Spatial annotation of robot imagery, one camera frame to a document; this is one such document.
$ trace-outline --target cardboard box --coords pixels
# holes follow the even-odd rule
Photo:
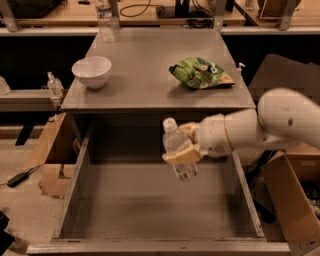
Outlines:
[[[57,115],[56,121],[48,121],[24,164],[24,169],[45,163],[72,164],[76,154],[72,144],[75,136],[65,113]]]
[[[41,194],[64,196],[74,171],[73,164],[45,164],[42,172]]]
[[[48,120],[24,164],[24,169],[41,166],[42,195],[64,196],[72,176],[77,155],[73,150],[73,133],[65,113]]]
[[[261,169],[287,242],[319,242],[320,222],[301,182],[311,182],[320,189],[320,151],[301,144]]]

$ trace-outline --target bottle cap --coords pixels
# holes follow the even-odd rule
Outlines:
[[[54,76],[52,75],[52,72],[48,72],[48,78],[50,81],[53,81]]]
[[[174,132],[178,128],[176,120],[172,117],[166,118],[162,124],[165,132]]]
[[[10,87],[7,84],[6,80],[2,76],[0,76],[0,94],[6,94],[10,91]]]

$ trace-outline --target water bottle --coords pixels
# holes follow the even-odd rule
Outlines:
[[[163,145],[167,153],[175,153],[187,148],[191,142],[188,136],[178,128],[173,118],[163,121],[164,135]],[[177,178],[181,181],[188,181],[198,174],[195,163],[173,165],[173,170]]]
[[[95,0],[99,32],[103,42],[113,42],[112,9],[109,0]]]

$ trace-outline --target metal drawer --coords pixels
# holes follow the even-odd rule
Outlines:
[[[161,160],[159,120],[106,120],[84,137],[52,243],[29,254],[290,255],[266,241],[237,152],[181,182]]]

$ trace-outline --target chip bag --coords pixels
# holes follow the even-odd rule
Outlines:
[[[169,71],[180,82],[194,89],[235,83],[222,67],[197,57],[186,58],[176,65],[170,66]]]

